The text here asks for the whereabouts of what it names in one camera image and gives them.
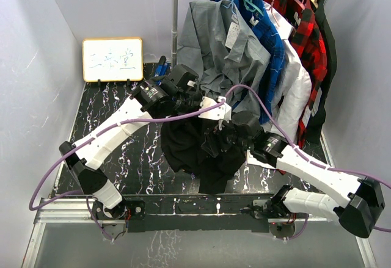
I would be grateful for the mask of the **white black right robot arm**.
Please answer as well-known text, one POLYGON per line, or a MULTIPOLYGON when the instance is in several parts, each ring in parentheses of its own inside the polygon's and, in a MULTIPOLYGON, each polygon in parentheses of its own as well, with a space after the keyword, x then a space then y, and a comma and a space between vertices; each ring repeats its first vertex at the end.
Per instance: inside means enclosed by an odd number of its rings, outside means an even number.
POLYGON ((284 136, 265 131, 251 112, 243 111, 232 118, 209 113, 199 117, 206 120, 202 148, 207 153, 217 156, 240 150, 314 187, 308 191, 285 184, 269 200, 253 204, 256 215, 315 215, 337 222, 361 238, 368 238, 376 229, 385 208, 379 181, 333 171, 330 165, 291 146, 284 136))

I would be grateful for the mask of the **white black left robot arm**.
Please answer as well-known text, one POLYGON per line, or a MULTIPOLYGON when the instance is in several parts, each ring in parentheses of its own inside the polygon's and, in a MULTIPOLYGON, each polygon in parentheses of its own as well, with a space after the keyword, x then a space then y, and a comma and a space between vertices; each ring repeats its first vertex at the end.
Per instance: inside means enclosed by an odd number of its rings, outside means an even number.
POLYGON ((83 194, 93 196, 108 217, 121 218, 126 200, 101 170, 104 160, 152 119, 199 110, 202 94, 199 75, 186 65, 176 65, 169 74, 142 81, 124 103, 89 135, 64 142, 59 151, 83 194))

